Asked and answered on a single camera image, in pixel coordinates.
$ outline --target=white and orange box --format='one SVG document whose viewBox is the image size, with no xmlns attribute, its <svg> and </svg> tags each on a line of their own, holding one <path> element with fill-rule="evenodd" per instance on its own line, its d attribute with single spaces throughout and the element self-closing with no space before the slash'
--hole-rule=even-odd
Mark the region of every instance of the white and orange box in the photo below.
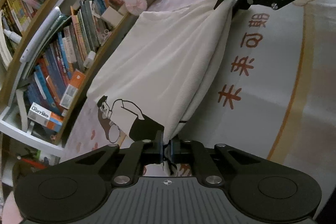
<svg viewBox="0 0 336 224">
<path fill-rule="evenodd" d="M 85 74 L 81 73 L 79 70 L 76 70 L 73 73 L 71 80 L 62 96 L 61 102 L 59 103 L 60 106 L 66 109 L 69 109 L 84 79 L 85 79 Z"/>
<path fill-rule="evenodd" d="M 61 129 L 63 123 L 63 117 L 58 116 L 37 103 L 31 105 L 28 112 L 28 118 L 55 132 L 58 132 Z"/>
</svg>

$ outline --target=cartoon girl illustration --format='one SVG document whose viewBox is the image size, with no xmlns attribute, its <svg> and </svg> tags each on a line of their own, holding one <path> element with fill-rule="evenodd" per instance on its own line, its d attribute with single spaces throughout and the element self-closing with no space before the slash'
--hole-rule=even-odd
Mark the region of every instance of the cartoon girl illustration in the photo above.
<svg viewBox="0 0 336 224">
<path fill-rule="evenodd" d="M 132 140 L 155 139 L 157 131 L 164 127 L 144 115 L 141 109 L 131 101 L 117 99 L 110 106 L 107 96 L 102 96 L 97 106 L 98 120 L 105 131 L 106 138 L 115 143 L 121 132 L 126 133 Z"/>
</svg>

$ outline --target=ribbed gray panel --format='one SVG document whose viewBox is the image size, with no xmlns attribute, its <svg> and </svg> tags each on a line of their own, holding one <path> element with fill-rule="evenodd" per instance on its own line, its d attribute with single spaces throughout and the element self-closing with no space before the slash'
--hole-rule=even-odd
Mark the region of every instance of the ribbed gray panel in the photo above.
<svg viewBox="0 0 336 224">
<path fill-rule="evenodd" d="M 239 212 L 220 189 L 196 178 L 141 177 L 132 187 L 112 191 L 95 213 L 71 224 L 262 224 Z M 313 224 L 306 219 L 298 224 Z M 22 224 L 36 224 L 24 221 Z"/>
</svg>

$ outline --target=silver bolt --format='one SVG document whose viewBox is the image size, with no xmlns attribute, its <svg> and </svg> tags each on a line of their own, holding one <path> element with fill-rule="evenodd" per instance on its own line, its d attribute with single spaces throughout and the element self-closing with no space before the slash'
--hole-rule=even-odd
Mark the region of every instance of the silver bolt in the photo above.
<svg viewBox="0 0 336 224">
<path fill-rule="evenodd" d="M 219 176 L 208 176 L 205 180 L 210 184 L 218 184 L 222 182 L 222 179 Z"/>
<path fill-rule="evenodd" d="M 114 182 L 118 184 L 126 184 L 131 179 L 128 176 L 117 176 L 114 178 Z"/>
<path fill-rule="evenodd" d="M 272 9 L 273 10 L 277 10 L 278 9 L 278 5 L 276 3 L 272 3 Z"/>
</svg>

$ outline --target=circular cover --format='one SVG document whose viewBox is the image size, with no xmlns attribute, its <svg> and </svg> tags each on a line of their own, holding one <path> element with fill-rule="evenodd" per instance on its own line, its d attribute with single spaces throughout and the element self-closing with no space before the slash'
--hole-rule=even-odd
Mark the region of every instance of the circular cover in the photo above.
<svg viewBox="0 0 336 224">
<path fill-rule="evenodd" d="M 264 222 L 290 222 L 311 214 L 320 203 L 321 189 L 306 174 L 237 175 L 229 195 L 243 213 Z"/>
<path fill-rule="evenodd" d="M 28 175 L 18 184 L 21 213 L 40 223 L 68 223 L 84 218 L 103 202 L 105 182 L 98 175 Z"/>
</svg>

